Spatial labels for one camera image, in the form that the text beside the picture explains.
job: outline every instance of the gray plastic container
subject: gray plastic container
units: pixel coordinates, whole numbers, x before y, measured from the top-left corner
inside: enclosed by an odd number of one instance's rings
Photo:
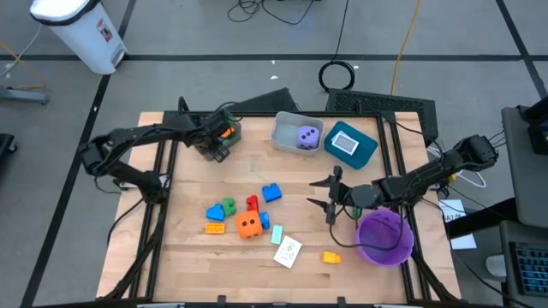
[[[297,147],[299,138],[299,128],[302,126],[311,126],[318,129],[319,144],[314,150],[302,150]],[[321,147],[324,134],[324,122],[317,118],[304,115],[297,115],[286,111],[280,111],[276,114],[274,127],[272,128],[272,144],[275,148],[282,151],[290,151],[297,154],[312,156],[316,154]]]

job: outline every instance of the table leg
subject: table leg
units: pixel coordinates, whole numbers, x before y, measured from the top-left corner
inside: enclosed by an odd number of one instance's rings
[[[471,234],[485,228],[497,226],[503,220],[517,220],[515,198],[509,198],[487,209],[478,210],[472,214],[447,223],[450,239]]]

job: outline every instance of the teal box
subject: teal box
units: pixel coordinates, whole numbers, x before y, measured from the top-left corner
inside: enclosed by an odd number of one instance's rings
[[[331,144],[333,137],[340,131],[343,131],[350,138],[358,141],[358,147],[353,155],[349,155]],[[343,121],[338,121],[324,139],[324,149],[354,169],[360,169],[365,166],[367,162],[369,162],[369,158],[371,158],[377,149],[377,146],[377,141],[367,137],[365,134]]]

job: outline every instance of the purple bowl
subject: purple bowl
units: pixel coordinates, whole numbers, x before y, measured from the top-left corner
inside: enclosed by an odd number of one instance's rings
[[[356,231],[357,244],[392,247],[400,235],[402,217],[390,210],[375,210],[369,213]],[[382,267],[393,267],[405,262],[413,250],[414,237],[407,220],[403,219],[402,238],[397,247],[385,252],[371,247],[356,247],[365,260]]]

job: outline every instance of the wooden table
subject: wooden table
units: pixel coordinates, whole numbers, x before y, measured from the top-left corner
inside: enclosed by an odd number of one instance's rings
[[[161,122],[163,113],[142,113],[139,125]],[[402,125],[420,130],[415,113],[399,113]],[[323,118],[326,135],[337,118]],[[378,141],[374,118],[344,118],[351,126]],[[308,183],[329,175],[335,164],[342,166],[347,185],[369,183],[382,178],[384,165],[380,147],[361,170],[353,170],[332,155],[320,151],[315,157],[303,157],[278,151],[271,146],[273,117],[249,117],[241,121],[241,141],[231,148],[223,163],[206,162],[194,149],[179,146],[171,188],[164,240],[156,281],[155,301],[214,302],[219,294],[229,302],[334,303],[337,296],[349,303],[405,303],[402,272],[399,267],[380,268],[362,260],[354,249],[337,246],[328,232],[323,211],[305,198],[328,200],[326,188]],[[397,174],[390,128],[385,124],[390,158]],[[427,162],[422,136],[399,129],[407,170]],[[129,163],[138,169],[152,169],[156,145],[134,148]],[[169,151],[165,151],[163,166]],[[276,182],[282,199],[265,204],[261,187]],[[271,224],[283,225],[283,235],[302,243],[300,256],[292,269],[272,258],[277,246],[271,244],[271,230],[250,240],[241,240],[233,216],[225,219],[227,233],[205,232],[206,209],[225,197],[234,198],[238,211],[246,209],[246,198],[259,196],[259,209],[267,211]],[[121,215],[140,198],[139,192],[124,192],[117,215]],[[426,198],[437,203],[429,192]],[[417,204],[415,214],[426,262],[439,280],[455,296],[460,291],[453,267],[449,242],[439,209],[427,203]],[[141,231],[144,206],[122,221],[110,240],[98,286],[98,296],[108,293],[134,261]],[[354,222],[339,216],[335,236],[353,244]],[[321,261],[323,251],[341,255],[340,264]],[[420,298],[416,268],[410,260],[414,296]],[[145,293],[149,264],[141,276],[140,294]]]

